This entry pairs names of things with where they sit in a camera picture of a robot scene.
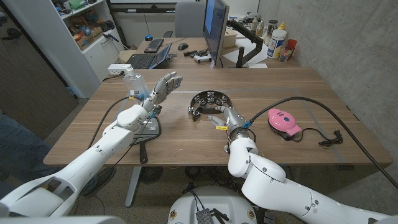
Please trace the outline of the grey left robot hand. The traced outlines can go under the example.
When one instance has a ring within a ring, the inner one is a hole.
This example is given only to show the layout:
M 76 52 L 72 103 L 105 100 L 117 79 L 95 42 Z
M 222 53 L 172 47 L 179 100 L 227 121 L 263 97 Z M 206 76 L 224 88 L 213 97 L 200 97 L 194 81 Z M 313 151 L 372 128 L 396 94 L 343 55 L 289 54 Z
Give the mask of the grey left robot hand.
M 151 93 L 143 101 L 141 106 L 149 113 L 157 105 L 161 104 L 166 97 L 181 85 L 182 76 L 177 76 L 177 72 L 170 72 L 163 76 L 155 84 Z

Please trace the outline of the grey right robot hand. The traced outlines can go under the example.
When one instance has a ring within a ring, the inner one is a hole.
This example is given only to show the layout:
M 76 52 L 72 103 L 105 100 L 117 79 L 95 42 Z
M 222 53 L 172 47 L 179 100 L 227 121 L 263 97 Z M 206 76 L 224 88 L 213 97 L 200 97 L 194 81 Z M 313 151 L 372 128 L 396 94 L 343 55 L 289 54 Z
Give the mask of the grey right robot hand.
M 230 142 L 238 138 L 248 138 L 249 134 L 243 125 L 246 120 L 238 114 L 233 107 L 217 106 L 215 110 L 222 112 L 226 120 L 222 120 L 216 116 L 208 115 L 208 119 L 214 126 L 225 126 L 227 127 L 227 137 Z

